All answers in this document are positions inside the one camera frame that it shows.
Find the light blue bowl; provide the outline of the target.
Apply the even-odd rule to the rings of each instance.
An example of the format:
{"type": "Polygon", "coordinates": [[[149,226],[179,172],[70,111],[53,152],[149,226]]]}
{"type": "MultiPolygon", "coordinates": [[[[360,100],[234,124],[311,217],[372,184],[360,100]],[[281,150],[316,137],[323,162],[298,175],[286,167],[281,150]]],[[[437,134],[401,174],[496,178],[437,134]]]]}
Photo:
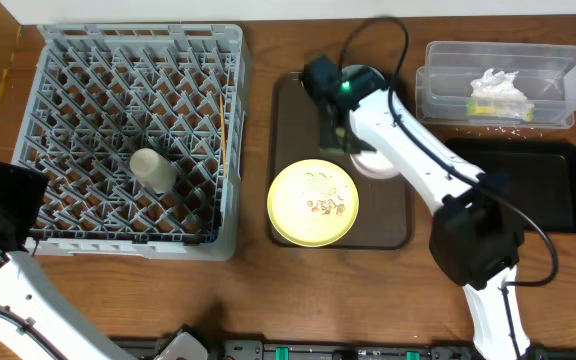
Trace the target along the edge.
{"type": "Polygon", "coordinates": [[[364,72],[370,72],[377,76],[381,81],[385,82],[384,76],[377,69],[368,65],[348,65],[343,67],[341,72],[344,79],[349,79],[355,75],[363,74],[364,72]]]}

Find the yellow plate with crumbs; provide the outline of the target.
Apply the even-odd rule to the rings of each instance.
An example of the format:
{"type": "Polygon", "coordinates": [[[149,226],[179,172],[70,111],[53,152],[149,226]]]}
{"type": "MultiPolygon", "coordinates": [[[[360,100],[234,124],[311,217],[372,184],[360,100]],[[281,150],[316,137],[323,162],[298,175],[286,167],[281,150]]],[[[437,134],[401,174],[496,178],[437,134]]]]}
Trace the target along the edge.
{"type": "Polygon", "coordinates": [[[325,160],[297,161],[272,181],[267,213],[289,243],[323,247],[340,240],[355,223],[359,193],[350,175],[325,160]]]}

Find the wooden chopstick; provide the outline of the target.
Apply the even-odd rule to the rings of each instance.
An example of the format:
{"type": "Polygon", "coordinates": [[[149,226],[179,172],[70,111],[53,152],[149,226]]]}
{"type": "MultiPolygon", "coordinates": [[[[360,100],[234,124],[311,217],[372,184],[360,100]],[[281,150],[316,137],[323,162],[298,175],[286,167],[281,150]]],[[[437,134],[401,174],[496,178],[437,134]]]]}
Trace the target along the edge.
{"type": "Polygon", "coordinates": [[[220,131],[221,131],[221,155],[224,176],[227,174],[227,131],[225,122],[225,106],[224,95],[219,95],[219,115],[220,115],[220,131]]]}

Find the white napkin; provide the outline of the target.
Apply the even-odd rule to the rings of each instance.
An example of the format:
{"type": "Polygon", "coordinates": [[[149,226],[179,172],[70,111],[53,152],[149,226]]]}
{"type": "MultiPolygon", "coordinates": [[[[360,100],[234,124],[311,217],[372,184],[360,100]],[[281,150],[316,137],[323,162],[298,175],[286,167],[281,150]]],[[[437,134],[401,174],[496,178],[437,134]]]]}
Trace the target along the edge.
{"type": "Polygon", "coordinates": [[[527,101],[526,95],[514,86],[517,72],[495,72],[490,68],[484,74],[470,82],[471,96],[482,99],[527,101]]]}

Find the cream white cup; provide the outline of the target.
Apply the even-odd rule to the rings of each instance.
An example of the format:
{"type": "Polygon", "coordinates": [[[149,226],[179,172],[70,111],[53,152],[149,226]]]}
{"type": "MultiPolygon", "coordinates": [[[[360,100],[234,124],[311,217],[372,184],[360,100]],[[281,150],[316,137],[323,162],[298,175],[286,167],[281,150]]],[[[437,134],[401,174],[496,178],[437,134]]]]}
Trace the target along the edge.
{"type": "Polygon", "coordinates": [[[144,187],[157,194],[171,191],[177,178],[175,166],[155,150],[142,148],[130,158],[129,167],[144,187]]]}

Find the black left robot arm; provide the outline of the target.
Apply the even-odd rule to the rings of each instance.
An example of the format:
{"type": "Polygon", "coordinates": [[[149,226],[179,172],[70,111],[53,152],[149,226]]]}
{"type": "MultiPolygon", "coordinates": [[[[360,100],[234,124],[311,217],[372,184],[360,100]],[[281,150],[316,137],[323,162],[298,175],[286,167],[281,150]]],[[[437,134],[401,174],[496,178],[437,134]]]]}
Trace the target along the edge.
{"type": "Polygon", "coordinates": [[[24,247],[47,185],[45,175],[0,162],[0,342],[22,359],[129,359],[24,247]]]}

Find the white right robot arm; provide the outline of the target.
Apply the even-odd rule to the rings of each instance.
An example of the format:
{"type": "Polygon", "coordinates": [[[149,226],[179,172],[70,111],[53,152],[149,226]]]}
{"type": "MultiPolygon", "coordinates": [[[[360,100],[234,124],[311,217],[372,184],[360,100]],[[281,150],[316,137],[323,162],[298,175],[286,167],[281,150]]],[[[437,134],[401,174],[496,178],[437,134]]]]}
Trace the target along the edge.
{"type": "Polygon", "coordinates": [[[524,358],[530,340],[513,288],[523,231],[486,194],[493,179],[420,124],[373,68],[342,71],[321,56],[304,66],[300,80],[319,110],[323,138],[346,153],[382,155],[427,205],[431,255],[464,291],[476,350],[486,359],[524,358]]]}

